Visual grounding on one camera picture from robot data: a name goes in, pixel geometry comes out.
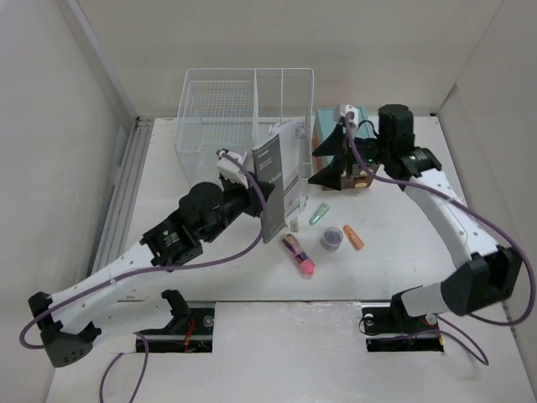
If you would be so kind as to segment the teal drawer box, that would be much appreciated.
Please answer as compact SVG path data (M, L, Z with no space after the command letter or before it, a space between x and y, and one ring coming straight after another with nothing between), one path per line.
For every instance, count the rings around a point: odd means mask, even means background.
M312 148L313 150L318 147L320 144L324 142L324 140L331 134L334 127L336 126L336 123L333 120L333 113L334 109L331 108L321 108L317 110L315 113L315 125L314 125L314 132L313 132L313 138L312 138ZM370 121L368 119L367 113L363 110L361 107L357 107L357 109L360 112L360 122L361 121ZM354 165L359 165L362 169L362 165L358 163L356 160L354 153L352 152L351 146L348 141L347 137L347 131L346 127L342 125L344 128L344 133L346 136L345 139L345 145L344 145L344 160L345 160L345 168L344 170L347 171L347 173L350 175L352 173L352 167ZM360 128L355 134L354 139L366 139L368 137L373 136L373 131L366 126L363 126ZM324 156L324 157L314 157L315 159L315 166L317 173L319 170L327 167L332 160L333 156ZM368 169L372 172L378 171L378 165L370 164L368 165ZM329 191L331 189L326 188L324 186L321 186L322 190Z

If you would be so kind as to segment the grey setup guide booklet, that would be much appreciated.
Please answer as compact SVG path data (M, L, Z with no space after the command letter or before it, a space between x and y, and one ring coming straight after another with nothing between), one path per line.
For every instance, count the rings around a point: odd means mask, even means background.
M263 242L269 243L285 226L284 178L280 139L276 134L253 150L254 172L266 196Z

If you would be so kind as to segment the pink capped marker tube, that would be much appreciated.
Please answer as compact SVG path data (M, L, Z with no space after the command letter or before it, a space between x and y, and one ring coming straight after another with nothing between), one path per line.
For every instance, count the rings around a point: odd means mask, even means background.
M312 276L315 273L315 263L303 250L299 241L293 234L284 235L282 244L292 256L302 275Z

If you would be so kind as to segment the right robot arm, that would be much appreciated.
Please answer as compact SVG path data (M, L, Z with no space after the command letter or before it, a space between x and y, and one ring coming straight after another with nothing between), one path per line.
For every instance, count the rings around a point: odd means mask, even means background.
M372 335L413 332L419 319L451 312L463 317L507 300L513 293L521 267L529 260L515 243L500 245L485 231L501 229L464 206L427 148L414 143L414 115L401 104L378 110L373 136L359 139L364 124L358 110L342 104L334 111L335 128L316 147L315 157L329 156L331 163L309 178L311 185L339 191L342 177L354 165L372 175L370 165L382 165L384 183L395 184L427 216L450 253L454 272L441 282L403 290L388 306L366 312L373 319Z

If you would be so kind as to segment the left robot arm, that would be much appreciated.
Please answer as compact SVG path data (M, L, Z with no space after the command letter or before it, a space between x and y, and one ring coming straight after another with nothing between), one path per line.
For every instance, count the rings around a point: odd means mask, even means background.
M56 368L84 358L97 344L145 330L182 331L190 308L172 287L170 273L208 268L244 256L196 263L204 243L220 236L241 214L260 217L274 191L268 182L253 186L222 180L201 182L179 201L163 222L109 265L72 287L29 298L41 348Z

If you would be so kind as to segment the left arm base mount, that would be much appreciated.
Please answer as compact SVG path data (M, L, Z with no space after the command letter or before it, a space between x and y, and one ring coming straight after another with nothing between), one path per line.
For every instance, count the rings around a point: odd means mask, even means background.
M211 353L215 326L215 304L194 303L190 317L175 330L144 330L150 353Z

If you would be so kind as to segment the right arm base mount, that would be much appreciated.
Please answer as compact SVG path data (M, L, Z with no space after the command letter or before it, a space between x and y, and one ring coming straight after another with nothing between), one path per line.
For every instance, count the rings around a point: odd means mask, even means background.
M437 315L395 318L386 304L362 307L358 326L369 353L443 353Z

